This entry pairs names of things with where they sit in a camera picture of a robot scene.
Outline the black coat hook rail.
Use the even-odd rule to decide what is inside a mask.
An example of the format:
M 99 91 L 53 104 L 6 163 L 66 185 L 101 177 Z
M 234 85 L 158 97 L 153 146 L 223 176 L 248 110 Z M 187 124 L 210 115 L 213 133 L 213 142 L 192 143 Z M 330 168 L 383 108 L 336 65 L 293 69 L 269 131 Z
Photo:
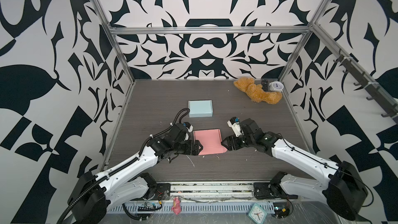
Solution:
M 377 82 L 358 62 L 340 48 L 339 57 L 334 63 L 339 63 L 343 68 L 343 74 L 354 78 L 353 85 L 365 90 L 369 96 L 368 101 L 375 101 L 385 112 L 381 114 L 383 118 L 391 118 L 398 124 L 398 102 L 387 90 Z

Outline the green circuit board left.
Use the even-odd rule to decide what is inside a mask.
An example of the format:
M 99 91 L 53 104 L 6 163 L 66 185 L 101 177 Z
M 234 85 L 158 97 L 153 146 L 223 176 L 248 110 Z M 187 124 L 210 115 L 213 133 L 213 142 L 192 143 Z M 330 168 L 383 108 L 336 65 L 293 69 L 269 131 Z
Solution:
M 157 206 L 155 203 L 145 203 L 137 208 L 138 212 L 155 212 L 162 209 L 162 202 Z

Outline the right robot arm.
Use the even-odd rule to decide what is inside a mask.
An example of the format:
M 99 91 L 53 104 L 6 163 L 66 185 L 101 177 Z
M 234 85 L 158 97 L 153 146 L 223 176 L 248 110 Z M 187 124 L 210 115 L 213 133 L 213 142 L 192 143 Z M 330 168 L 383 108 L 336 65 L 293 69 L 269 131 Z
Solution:
M 304 197 L 327 205 L 338 216 L 356 221 L 368 197 L 368 189 L 357 169 L 349 162 L 336 163 L 307 152 L 283 138 L 282 134 L 263 132 L 252 119 L 233 117 L 228 126 L 234 134 L 222 142 L 227 150 L 254 147 L 257 151 L 282 160 L 305 172 L 310 179 L 278 172 L 266 186 L 255 186 L 255 198 L 287 199 Z

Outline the circuit board right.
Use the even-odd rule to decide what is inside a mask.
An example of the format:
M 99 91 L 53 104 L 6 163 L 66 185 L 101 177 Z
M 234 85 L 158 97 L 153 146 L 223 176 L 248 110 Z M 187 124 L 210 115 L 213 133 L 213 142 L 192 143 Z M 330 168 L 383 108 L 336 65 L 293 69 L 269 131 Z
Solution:
M 274 213 L 272 217 L 276 219 L 285 219 L 293 213 L 294 207 L 287 202 L 274 202 Z

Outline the pink small toy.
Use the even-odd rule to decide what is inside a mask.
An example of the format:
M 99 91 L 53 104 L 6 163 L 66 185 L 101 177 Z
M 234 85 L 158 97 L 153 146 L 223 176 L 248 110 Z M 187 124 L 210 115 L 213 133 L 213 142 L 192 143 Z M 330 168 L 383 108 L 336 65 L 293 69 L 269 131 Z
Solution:
M 175 197 L 173 199 L 172 212 L 175 215 L 179 215 L 181 213 L 181 201 L 180 201 L 179 197 Z

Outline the brown teddy bear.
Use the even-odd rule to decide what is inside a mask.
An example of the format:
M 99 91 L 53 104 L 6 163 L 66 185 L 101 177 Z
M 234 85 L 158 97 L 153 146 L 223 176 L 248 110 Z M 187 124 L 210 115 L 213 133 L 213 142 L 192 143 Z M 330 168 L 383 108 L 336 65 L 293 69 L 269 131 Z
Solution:
M 234 81 L 233 84 L 238 90 L 244 92 L 253 102 L 256 103 L 266 102 L 267 104 L 275 105 L 283 98 L 281 92 L 264 91 L 262 89 L 262 85 L 256 85 L 253 78 L 242 77 Z

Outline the white round alarm clock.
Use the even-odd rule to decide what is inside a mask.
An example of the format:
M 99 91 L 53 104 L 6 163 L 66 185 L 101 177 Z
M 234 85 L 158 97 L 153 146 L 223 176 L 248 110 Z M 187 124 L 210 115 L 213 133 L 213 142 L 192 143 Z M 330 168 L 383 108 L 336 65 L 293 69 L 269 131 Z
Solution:
M 273 81 L 269 84 L 268 89 L 272 92 L 283 92 L 284 84 L 279 81 Z

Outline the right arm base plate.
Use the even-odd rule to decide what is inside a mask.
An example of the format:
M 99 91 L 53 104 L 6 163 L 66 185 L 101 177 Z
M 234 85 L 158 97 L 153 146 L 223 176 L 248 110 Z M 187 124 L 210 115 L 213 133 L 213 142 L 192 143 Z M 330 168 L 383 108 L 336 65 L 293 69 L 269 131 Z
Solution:
M 298 199 L 297 195 L 287 194 L 279 185 L 272 183 L 254 183 L 254 197 L 258 200 Z

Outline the teal square clock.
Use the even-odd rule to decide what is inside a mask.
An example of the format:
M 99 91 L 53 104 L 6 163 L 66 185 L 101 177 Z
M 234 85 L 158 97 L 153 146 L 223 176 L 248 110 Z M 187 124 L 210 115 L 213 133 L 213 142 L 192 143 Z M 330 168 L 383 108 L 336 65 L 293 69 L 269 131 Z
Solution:
M 250 209 L 247 217 L 255 224 L 263 224 L 267 216 L 267 212 L 257 203 Z

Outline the pink paper box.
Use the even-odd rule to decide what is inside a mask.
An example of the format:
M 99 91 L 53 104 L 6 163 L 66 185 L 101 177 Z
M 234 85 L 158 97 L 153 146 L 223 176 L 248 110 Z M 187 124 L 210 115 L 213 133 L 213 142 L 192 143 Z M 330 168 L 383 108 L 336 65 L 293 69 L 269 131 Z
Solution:
M 217 155 L 225 153 L 227 149 L 222 146 L 221 131 L 219 129 L 194 131 L 194 138 L 203 146 L 199 156 Z

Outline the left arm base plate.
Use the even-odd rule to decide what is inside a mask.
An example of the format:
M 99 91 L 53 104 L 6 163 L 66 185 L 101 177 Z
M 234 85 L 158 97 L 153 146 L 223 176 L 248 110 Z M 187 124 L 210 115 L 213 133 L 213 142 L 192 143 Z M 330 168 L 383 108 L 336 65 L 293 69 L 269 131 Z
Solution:
M 150 186 L 146 193 L 141 198 L 131 198 L 130 201 L 144 201 L 144 200 L 157 200 L 158 196 L 166 196 L 170 193 L 171 184 L 160 183 L 156 186 Z

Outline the light blue paper box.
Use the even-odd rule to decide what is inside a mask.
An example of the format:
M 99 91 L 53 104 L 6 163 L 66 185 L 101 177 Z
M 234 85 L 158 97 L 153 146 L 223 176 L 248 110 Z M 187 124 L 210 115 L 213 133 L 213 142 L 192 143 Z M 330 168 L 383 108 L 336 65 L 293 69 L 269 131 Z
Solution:
M 213 116 L 212 100 L 189 101 L 188 106 L 190 118 Z

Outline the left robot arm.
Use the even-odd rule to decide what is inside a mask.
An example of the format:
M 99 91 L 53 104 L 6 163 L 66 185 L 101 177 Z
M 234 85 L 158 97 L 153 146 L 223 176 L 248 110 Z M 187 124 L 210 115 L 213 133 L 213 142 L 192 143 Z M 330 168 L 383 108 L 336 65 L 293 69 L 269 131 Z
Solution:
M 171 124 L 163 133 L 151 135 L 139 152 L 120 164 L 97 174 L 85 173 L 57 222 L 63 223 L 72 213 L 78 224 L 97 224 L 118 205 L 133 199 L 150 198 L 157 186 L 145 170 L 164 159 L 172 161 L 180 154 L 197 156 L 202 149 L 201 143 L 193 138 L 190 123 Z

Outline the black remote control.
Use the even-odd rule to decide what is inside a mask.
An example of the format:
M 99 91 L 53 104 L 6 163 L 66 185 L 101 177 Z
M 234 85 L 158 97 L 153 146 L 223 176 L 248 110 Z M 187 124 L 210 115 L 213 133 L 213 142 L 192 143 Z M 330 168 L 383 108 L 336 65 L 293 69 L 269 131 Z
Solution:
M 269 83 L 267 79 L 261 79 L 261 86 L 264 92 L 268 92 Z

